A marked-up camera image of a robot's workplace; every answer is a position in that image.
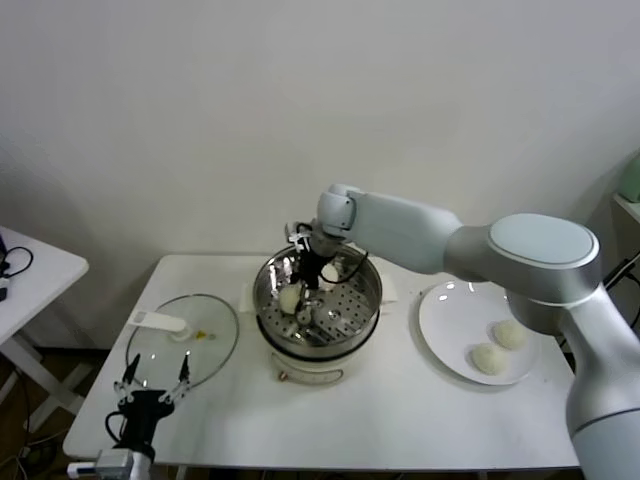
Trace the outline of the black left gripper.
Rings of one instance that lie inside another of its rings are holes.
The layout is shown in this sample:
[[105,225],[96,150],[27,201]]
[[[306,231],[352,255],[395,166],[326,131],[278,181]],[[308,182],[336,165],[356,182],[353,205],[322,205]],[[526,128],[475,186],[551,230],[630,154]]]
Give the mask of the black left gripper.
[[174,403],[179,403],[191,389],[190,360],[191,353],[186,352],[180,367],[178,383],[171,389],[137,390],[132,392],[132,383],[140,355],[126,367],[122,378],[114,382],[114,391],[120,400],[118,411],[125,419],[120,436],[123,445],[151,445],[158,423],[170,416]]

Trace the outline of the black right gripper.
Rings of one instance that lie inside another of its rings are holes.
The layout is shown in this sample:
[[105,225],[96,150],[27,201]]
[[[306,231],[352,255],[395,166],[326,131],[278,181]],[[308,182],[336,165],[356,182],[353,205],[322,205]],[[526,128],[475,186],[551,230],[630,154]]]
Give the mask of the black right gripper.
[[[322,269],[328,263],[328,258],[320,256],[312,250],[299,253],[298,276],[293,274],[281,282],[280,292],[299,292],[297,303],[297,323],[309,325],[318,306],[319,277]],[[300,281],[306,285],[300,289]]]

